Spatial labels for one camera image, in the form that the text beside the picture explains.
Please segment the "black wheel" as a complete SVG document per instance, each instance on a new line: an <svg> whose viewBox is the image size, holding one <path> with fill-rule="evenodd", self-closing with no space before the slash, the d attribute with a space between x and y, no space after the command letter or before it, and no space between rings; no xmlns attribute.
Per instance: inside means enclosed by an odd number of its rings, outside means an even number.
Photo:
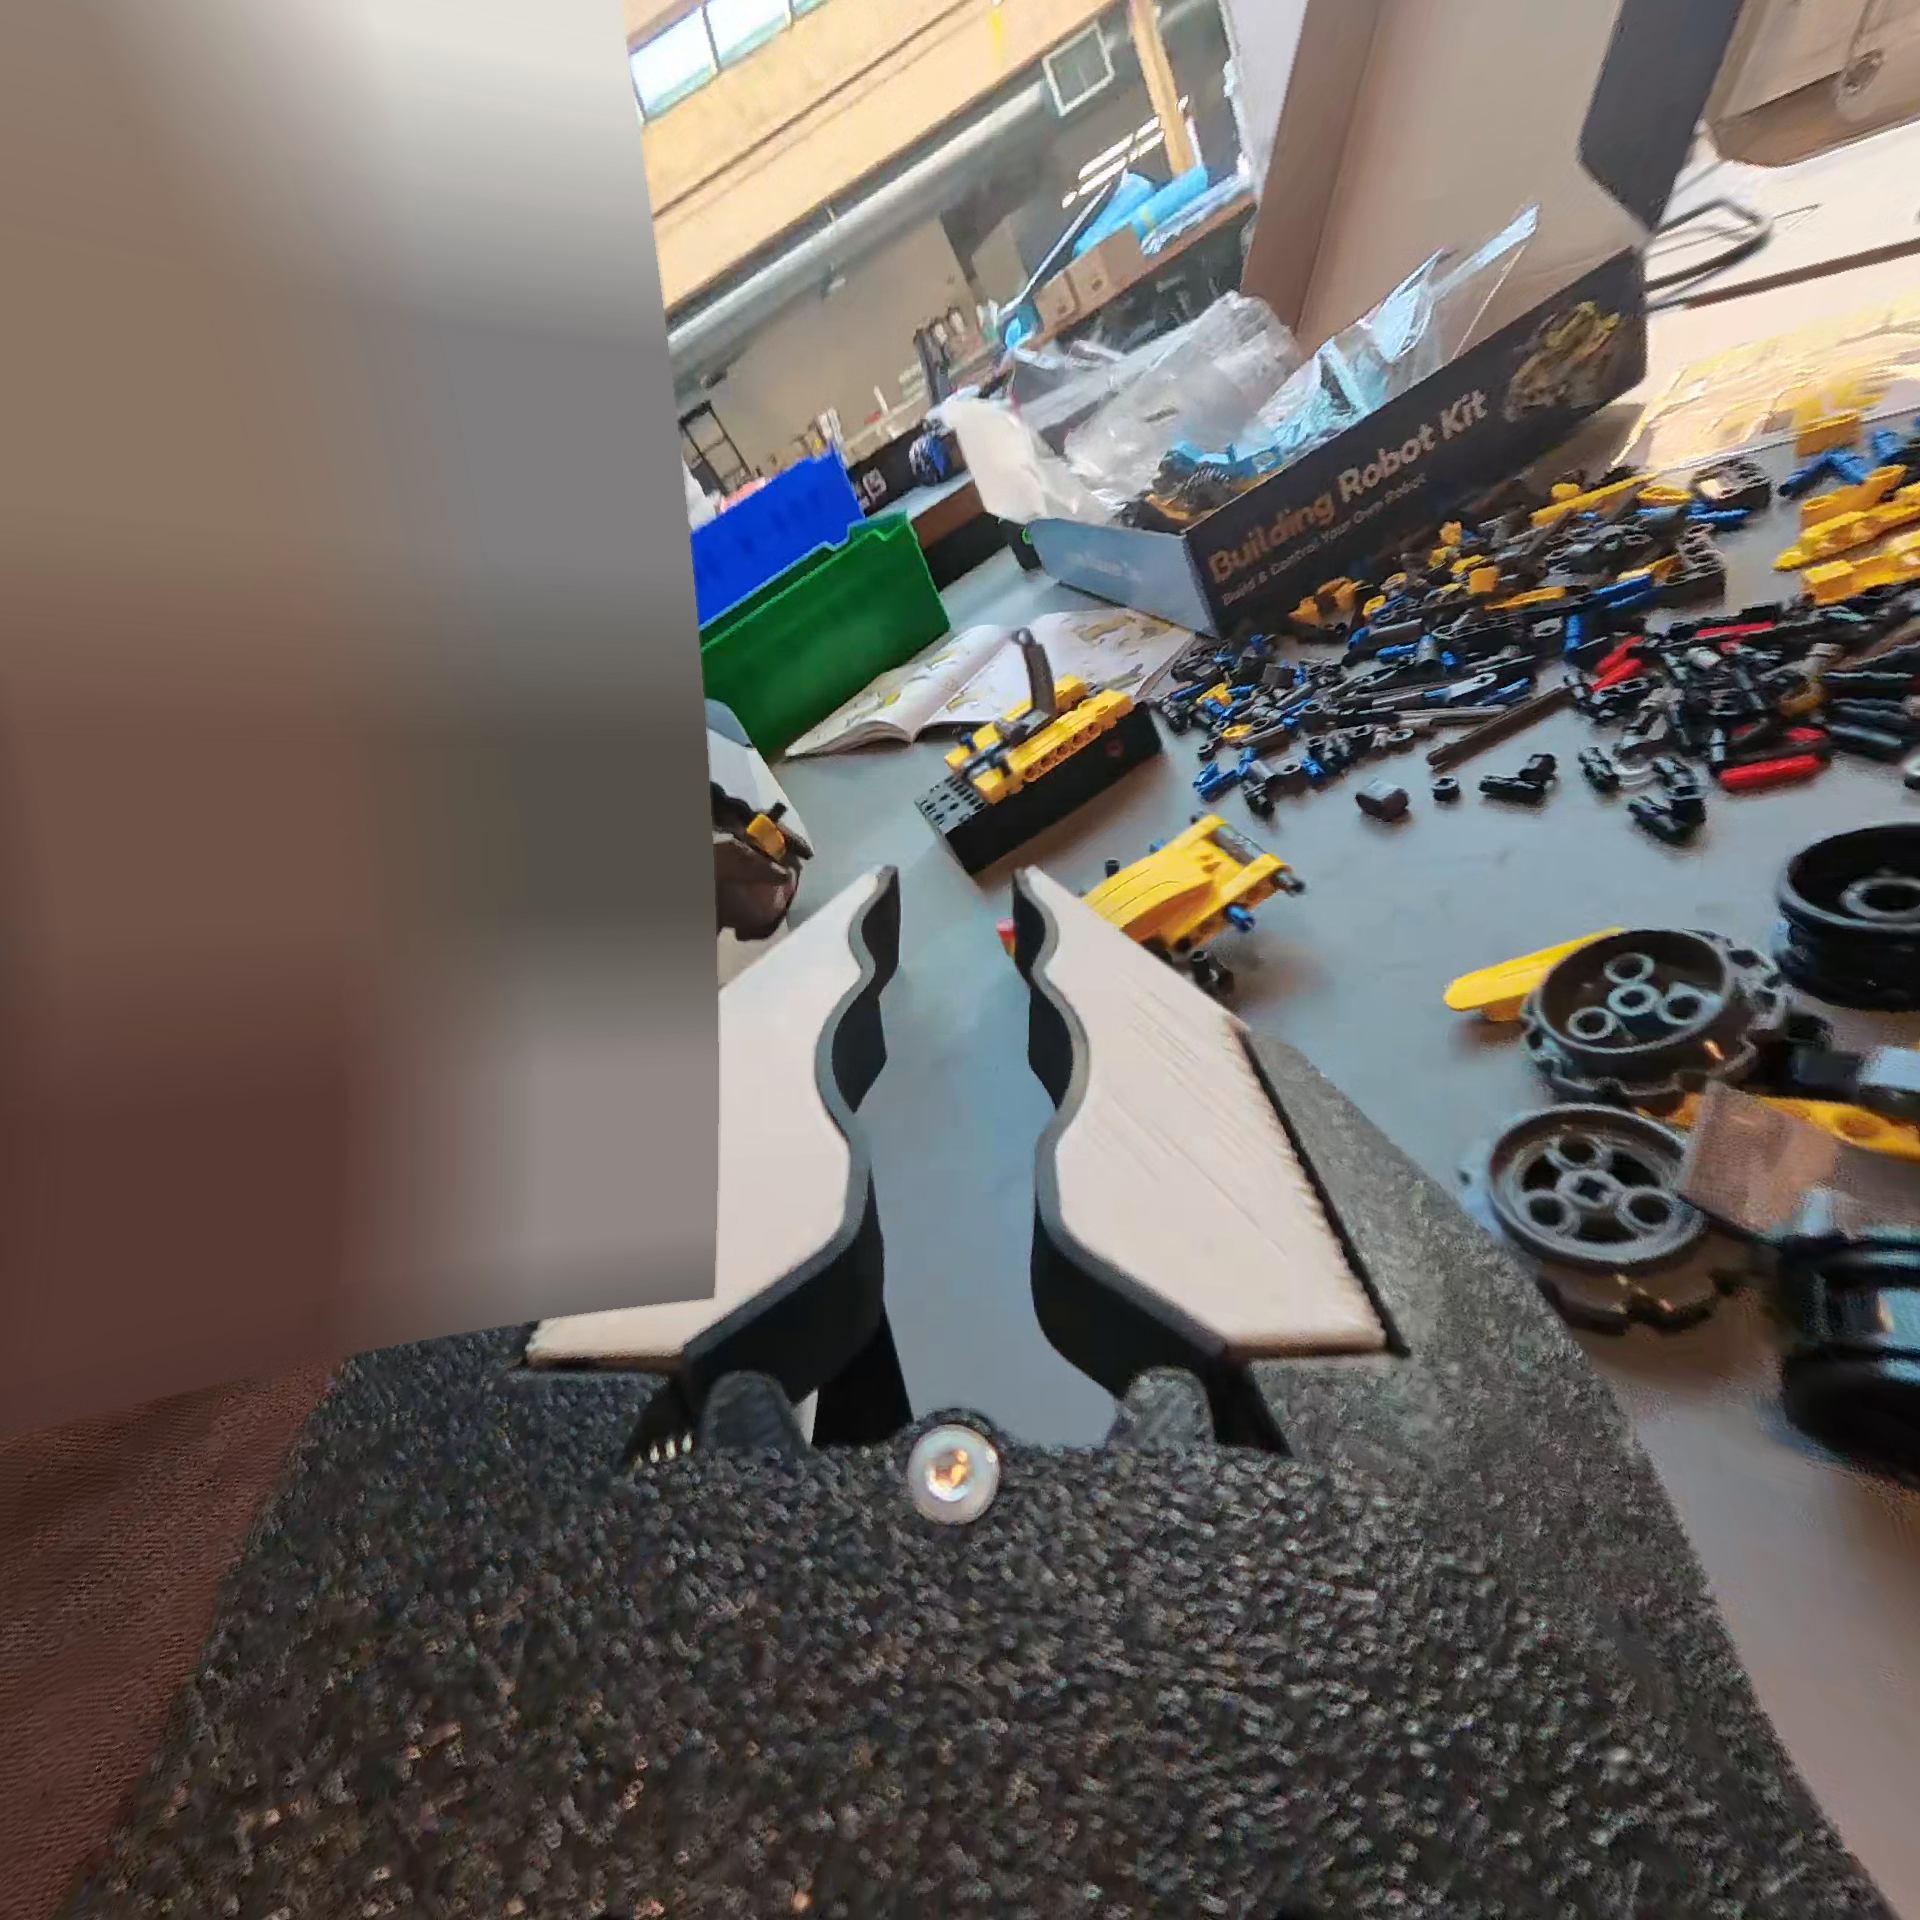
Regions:
<svg viewBox="0 0 1920 1920"><path fill-rule="evenodd" d="M1917 1013L1917 822L1801 845L1776 883L1781 972L1838 1008Z"/></svg>

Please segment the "instruction booklet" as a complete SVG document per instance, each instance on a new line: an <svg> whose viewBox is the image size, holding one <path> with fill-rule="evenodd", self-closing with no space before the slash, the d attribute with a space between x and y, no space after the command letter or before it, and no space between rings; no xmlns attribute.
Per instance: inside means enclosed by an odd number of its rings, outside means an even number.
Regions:
<svg viewBox="0 0 1920 1920"><path fill-rule="evenodd" d="M1141 610L1045 610L1013 628L966 628L881 671L804 731L783 758L913 744L929 731L975 731L1030 698L1020 632L1045 651L1054 679L1092 692L1153 688L1196 632Z"/></svg>

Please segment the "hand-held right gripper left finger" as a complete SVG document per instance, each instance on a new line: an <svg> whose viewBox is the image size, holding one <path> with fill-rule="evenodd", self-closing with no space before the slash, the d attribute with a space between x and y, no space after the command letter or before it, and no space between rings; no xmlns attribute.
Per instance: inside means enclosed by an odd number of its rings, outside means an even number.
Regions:
<svg viewBox="0 0 1920 1920"><path fill-rule="evenodd" d="M544 1319L533 1378L631 1372L698 1416L757 1372L827 1396L881 1333L881 1230L859 1105L884 1066L897 972L893 864L820 903L718 993L718 1197L710 1299Z"/></svg>

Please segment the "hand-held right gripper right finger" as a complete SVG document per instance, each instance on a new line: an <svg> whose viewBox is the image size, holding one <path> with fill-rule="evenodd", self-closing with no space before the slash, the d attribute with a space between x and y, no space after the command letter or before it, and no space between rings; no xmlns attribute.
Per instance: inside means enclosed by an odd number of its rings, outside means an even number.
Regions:
<svg viewBox="0 0 1920 1920"><path fill-rule="evenodd" d="M1063 880L1013 875L1035 1145L1031 1307L1112 1402L1186 1372L1251 1403L1266 1362L1375 1362L1388 1313L1246 1027Z"/></svg>

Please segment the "yellow vehicle hood assembly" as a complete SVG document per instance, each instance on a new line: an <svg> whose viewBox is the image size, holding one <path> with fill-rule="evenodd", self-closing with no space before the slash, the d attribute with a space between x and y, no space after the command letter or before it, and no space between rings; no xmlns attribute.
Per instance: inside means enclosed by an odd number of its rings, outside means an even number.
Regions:
<svg viewBox="0 0 1920 1920"><path fill-rule="evenodd" d="M1203 814L1141 862L1107 862L1083 903L1205 994L1230 998L1233 972L1210 943L1228 931L1251 931L1264 901L1304 892L1292 864Z"/></svg>

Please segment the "person's brown shirt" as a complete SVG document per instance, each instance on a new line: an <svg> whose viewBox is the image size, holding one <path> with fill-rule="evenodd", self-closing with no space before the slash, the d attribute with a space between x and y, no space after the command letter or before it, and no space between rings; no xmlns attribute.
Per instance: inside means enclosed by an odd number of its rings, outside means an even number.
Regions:
<svg viewBox="0 0 1920 1920"><path fill-rule="evenodd" d="M2 1442L2 1915L101 1853L331 1362Z"/></svg>

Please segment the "green storage bin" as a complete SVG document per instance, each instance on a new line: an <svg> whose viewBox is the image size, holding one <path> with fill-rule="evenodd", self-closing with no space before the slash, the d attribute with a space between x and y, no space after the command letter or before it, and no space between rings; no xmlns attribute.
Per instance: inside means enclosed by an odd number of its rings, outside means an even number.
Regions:
<svg viewBox="0 0 1920 1920"><path fill-rule="evenodd" d="M948 630L913 521L880 514L705 621L703 688L777 758Z"/></svg>

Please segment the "black block with yellow panels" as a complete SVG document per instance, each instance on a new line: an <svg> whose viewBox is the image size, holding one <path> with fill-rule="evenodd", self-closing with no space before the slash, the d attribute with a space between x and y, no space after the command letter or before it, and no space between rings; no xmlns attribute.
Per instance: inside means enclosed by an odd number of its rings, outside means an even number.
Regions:
<svg viewBox="0 0 1920 1920"><path fill-rule="evenodd" d="M956 869L980 879L1161 758L1148 708L1122 685L1059 676L1031 628L1015 630L1030 696L972 729L918 814Z"/></svg>

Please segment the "silver ventilation duct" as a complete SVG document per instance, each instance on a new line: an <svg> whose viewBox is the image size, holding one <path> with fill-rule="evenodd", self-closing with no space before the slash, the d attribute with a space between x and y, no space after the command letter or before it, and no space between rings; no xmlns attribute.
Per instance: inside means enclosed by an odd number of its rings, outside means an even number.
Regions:
<svg viewBox="0 0 1920 1920"><path fill-rule="evenodd" d="M668 361L678 386L696 381L767 319L779 315L833 274L863 263L906 228L942 216L954 199L986 179L1007 155L1020 155L1059 127L1059 108L1041 78L1007 92L989 108L966 115L948 138L918 148L897 167L874 174L864 192L831 201L779 245L757 251L747 268L722 278L668 314Z"/></svg>

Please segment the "pile of small building pieces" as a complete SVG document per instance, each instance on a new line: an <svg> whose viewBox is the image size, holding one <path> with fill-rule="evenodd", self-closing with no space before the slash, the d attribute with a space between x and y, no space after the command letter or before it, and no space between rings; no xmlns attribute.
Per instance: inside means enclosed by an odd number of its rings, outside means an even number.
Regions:
<svg viewBox="0 0 1920 1920"><path fill-rule="evenodd" d="M1424 752L1573 681L1577 770L1687 845L1712 792L1813 783L1835 758L1917 785L1917 426L1872 421L1781 474L1566 474L1377 554L1220 642L1153 698L1198 740L1196 792L1288 792Z"/></svg>

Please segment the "bundle of clear plastic bags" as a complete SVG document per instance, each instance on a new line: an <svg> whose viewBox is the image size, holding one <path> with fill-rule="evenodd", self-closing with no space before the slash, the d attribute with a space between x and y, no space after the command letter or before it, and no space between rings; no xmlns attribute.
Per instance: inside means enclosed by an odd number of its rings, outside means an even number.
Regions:
<svg viewBox="0 0 1920 1920"><path fill-rule="evenodd" d="M1448 369L1537 216L1434 251L1316 350L1233 291L1121 356L1020 350L1031 391L948 397L942 421L994 514L1186 528Z"/></svg>

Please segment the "yellow curved panel piece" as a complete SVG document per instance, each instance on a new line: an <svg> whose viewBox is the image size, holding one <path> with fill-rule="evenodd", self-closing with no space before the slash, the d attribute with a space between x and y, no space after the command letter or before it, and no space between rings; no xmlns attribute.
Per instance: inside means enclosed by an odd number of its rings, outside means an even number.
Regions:
<svg viewBox="0 0 1920 1920"><path fill-rule="evenodd" d="M1525 998L1547 980L1547 972L1558 963L1617 934L1620 927L1601 927L1598 934L1580 934L1573 939L1537 948L1532 952L1509 955L1475 972L1463 972L1448 984L1443 1005L1453 1016L1474 1016L1483 1023L1518 1023L1525 1013Z"/></svg>

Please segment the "blue storage bin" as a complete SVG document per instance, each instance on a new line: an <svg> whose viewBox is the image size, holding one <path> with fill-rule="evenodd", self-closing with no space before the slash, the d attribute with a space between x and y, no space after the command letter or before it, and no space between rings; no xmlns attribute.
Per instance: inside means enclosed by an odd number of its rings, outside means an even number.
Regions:
<svg viewBox="0 0 1920 1920"><path fill-rule="evenodd" d="M804 457L692 528L696 612L710 628L816 547L863 521L838 449Z"/></svg>

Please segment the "grey desk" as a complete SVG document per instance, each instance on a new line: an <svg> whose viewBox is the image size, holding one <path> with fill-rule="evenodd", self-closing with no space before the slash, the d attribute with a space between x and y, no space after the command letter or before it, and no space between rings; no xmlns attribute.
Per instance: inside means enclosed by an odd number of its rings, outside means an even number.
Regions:
<svg viewBox="0 0 1920 1920"><path fill-rule="evenodd" d="M1898 775L1845 759L1801 791L1712 802L1699 845L1677 852L1585 785L1573 758L1586 739L1580 715L1553 715L1486 758L1513 770L1558 753L1553 792L1536 811L1474 785L1431 802L1419 753L1388 765L1410 791L1404 822L1363 817L1355 780L1279 802L1270 822L1223 802L1307 880L1230 943L1244 1023L1299 1049L1448 1189L1468 1149L1540 1099L1513 1038L1443 1008L1453 975L1606 924L1770 943L1788 852L1917 817ZM779 768L816 848L794 913L874 864L897 869L889 1066L864 1115L907 1403L972 1406L1024 1442L1092 1442L1112 1402L1031 1319L1031 1162L1053 1104L995 937L1008 869L970 879L924 825L918 792L942 746ZM1729 1299L1674 1334L1580 1343L1660 1468L1801 1779L1886 1902L1917 1915L1917 1493L1788 1425L1757 1299Z"/></svg>

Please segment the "blue cardboard kit box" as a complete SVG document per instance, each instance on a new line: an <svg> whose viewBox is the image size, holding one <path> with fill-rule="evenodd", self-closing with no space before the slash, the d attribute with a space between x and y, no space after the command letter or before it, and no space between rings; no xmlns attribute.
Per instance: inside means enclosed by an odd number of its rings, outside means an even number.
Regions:
<svg viewBox="0 0 1920 1920"><path fill-rule="evenodd" d="M1041 568L1198 632L1410 541L1646 375L1641 234L1577 138L1620 4L1381 4L1304 322L1352 322L1401 251L1537 228L1459 356L1375 417L1178 531L1038 520Z"/></svg>

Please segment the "black chair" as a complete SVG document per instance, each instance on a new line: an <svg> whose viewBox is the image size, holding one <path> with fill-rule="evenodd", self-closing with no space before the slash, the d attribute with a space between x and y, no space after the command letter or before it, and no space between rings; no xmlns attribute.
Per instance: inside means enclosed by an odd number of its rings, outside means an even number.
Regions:
<svg viewBox="0 0 1920 1920"><path fill-rule="evenodd" d="M1641 251L1668 228L1709 216L1738 224L1732 245L1671 274L1641 272L1648 309L1677 305L1702 292L1774 237L1774 218L1718 196L1668 218L1668 196L1693 151L1722 65L1738 39L1743 4L1620 4L1592 99L1577 138L1580 169L1633 218Z"/></svg>

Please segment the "dark long axle rod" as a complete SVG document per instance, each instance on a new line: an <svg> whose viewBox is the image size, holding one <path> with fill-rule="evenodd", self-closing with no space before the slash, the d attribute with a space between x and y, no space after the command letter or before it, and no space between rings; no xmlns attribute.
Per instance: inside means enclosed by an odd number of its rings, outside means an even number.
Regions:
<svg viewBox="0 0 1920 1920"><path fill-rule="evenodd" d="M1527 731L1532 726L1547 722L1552 715L1571 708L1573 696L1577 696L1573 681L1558 681L1558 685L1547 685L1546 692L1527 696L1518 704L1499 708L1491 717L1483 717L1478 726L1436 744L1428 753L1428 768L1436 776L1448 776L1449 770L1463 768L1468 758L1486 753L1486 752L1499 746L1501 740Z"/></svg>

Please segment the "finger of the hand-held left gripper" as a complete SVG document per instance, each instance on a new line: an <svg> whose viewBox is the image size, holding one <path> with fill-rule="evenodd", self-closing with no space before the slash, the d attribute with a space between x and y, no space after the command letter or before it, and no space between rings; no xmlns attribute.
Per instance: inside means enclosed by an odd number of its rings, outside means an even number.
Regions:
<svg viewBox="0 0 1920 1920"><path fill-rule="evenodd" d="M754 814L773 817L788 838L788 862L765 859L741 829ZM710 703L710 817L716 855L716 924L734 939L783 934L812 838L726 703Z"/></svg>

